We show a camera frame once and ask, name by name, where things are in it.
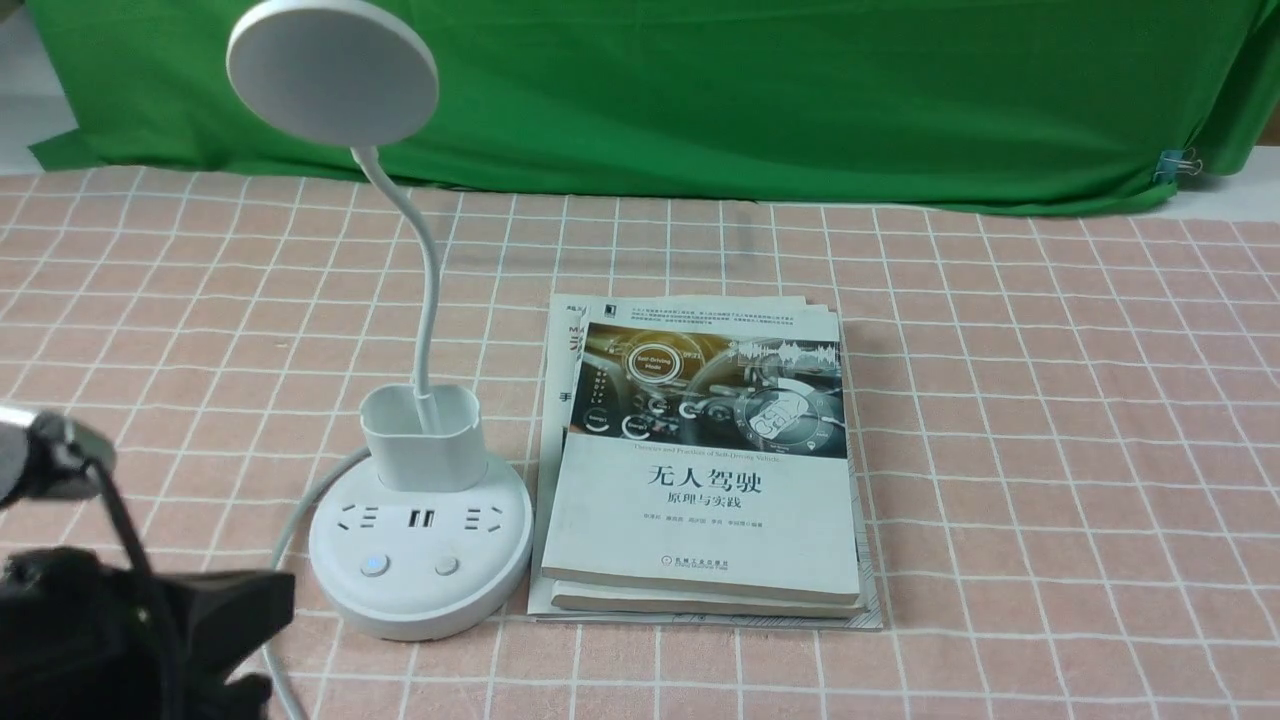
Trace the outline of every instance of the blue button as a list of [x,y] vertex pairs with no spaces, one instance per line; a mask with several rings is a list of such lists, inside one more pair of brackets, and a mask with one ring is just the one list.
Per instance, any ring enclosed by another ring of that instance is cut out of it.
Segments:
[[390,559],[385,555],[370,555],[364,562],[360,564],[360,571],[364,573],[365,577],[376,578],[378,575],[385,573],[390,564]]

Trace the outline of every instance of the white cable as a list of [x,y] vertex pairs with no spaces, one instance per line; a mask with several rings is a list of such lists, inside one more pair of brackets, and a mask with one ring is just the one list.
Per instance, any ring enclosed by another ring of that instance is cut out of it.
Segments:
[[431,432],[439,427],[439,411],[435,406],[435,397],[431,395],[430,374],[426,361],[431,354],[431,332],[435,327],[435,313],[440,306],[440,251],[431,238],[431,231],[426,227],[426,218],[410,201],[401,188],[396,187],[383,167],[378,163],[376,147],[352,147],[351,156],[365,172],[369,182],[381,191],[387,200],[390,200],[408,224],[417,232],[417,240],[422,245],[422,265],[426,270],[426,279],[422,283],[422,319],[417,331],[417,348],[413,354],[413,393],[417,396],[417,416],[422,423],[422,432]]
[[[396,187],[396,183],[383,172],[381,165],[378,163],[378,149],[352,147],[351,156],[356,159],[356,164],[365,172],[369,182],[381,191],[387,196],[387,200],[390,200],[392,205],[408,220],[408,224],[413,225],[417,240],[422,246],[422,264],[426,270],[426,278],[422,283],[422,316],[417,331],[417,347],[413,354],[413,395],[417,400],[417,416],[422,424],[422,432],[431,432],[431,428],[439,427],[439,411],[436,410],[435,398],[431,396],[431,382],[426,360],[431,354],[431,333],[435,327],[435,313],[440,306],[440,254],[435,246],[435,241],[431,238],[430,228],[426,227],[426,218],[422,217],[422,213],[413,206],[408,196],[401,188]],[[338,482],[339,478],[366,457],[369,457],[367,447],[352,452],[347,457],[343,457],[320,482],[307,489],[288,520],[284,521],[284,529],[280,530],[280,537],[275,542],[270,565],[273,570],[279,570],[283,565],[289,543],[293,541],[293,534],[302,523],[302,518],[311,510],[311,506],[333,487],[333,483]],[[289,675],[282,666],[280,659],[275,656],[275,651],[271,650],[271,643],[262,646],[262,660],[266,662],[266,673],[275,685],[276,696],[284,706],[285,715],[289,716],[289,720],[307,720],[307,712],[298,701],[297,693],[293,692]]]
[[[307,492],[302,496],[302,500],[300,500],[298,505],[293,509],[293,514],[291,514],[289,519],[284,521],[284,529],[280,530],[279,539],[275,541],[275,550],[271,551],[270,561],[273,570],[279,570],[284,564],[284,555],[288,552],[289,543],[293,541],[293,533],[298,530],[302,518],[311,510],[311,506],[320,500],[321,495],[333,487],[333,483],[338,482],[339,478],[346,475],[352,468],[366,457],[369,457],[367,447],[362,447],[356,452],[352,452],[351,455],[343,457],[333,470],[329,470],[329,474],[321,478],[320,482],[307,489]],[[275,685],[275,694],[280,698],[280,703],[284,706],[284,714],[289,716],[289,720],[307,720],[307,711],[303,710],[297,693],[293,692],[293,685],[289,683],[289,674],[280,665],[280,659],[275,656],[275,651],[271,650],[270,642],[262,646],[262,660],[266,661],[266,673],[271,676],[271,683]]]

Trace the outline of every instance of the desk lamp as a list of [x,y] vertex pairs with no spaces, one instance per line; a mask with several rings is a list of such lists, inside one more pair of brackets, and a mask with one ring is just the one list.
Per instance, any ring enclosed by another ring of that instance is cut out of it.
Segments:
[[421,213],[378,163],[378,146],[410,137],[435,113],[435,60],[404,22],[364,0],[268,0],[236,23],[227,74],[270,126],[351,147],[413,225],[426,268],[412,384],[388,384],[364,400],[367,451],[307,492],[274,564],[319,500],[310,561],[349,625],[407,642],[462,632],[500,607],[524,575],[532,506],[520,475],[485,448],[475,393],[431,384],[440,254]]

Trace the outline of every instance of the lamp base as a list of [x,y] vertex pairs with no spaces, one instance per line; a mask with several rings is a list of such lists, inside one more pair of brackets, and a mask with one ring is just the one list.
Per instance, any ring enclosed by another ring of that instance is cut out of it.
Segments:
[[388,488],[369,457],[325,493],[311,521],[311,568],[357,632],[449,637],[515,592],[532,547],[532,503],[511,465],[488,452],[484,460],[467,489],[403,492]]

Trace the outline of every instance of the wall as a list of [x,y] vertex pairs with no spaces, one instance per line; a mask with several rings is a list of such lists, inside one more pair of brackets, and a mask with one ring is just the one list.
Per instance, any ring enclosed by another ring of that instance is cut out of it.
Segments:
[[40,172],[27,147],[76,128],[31,15],[13,4],[0,0],[0,176]]

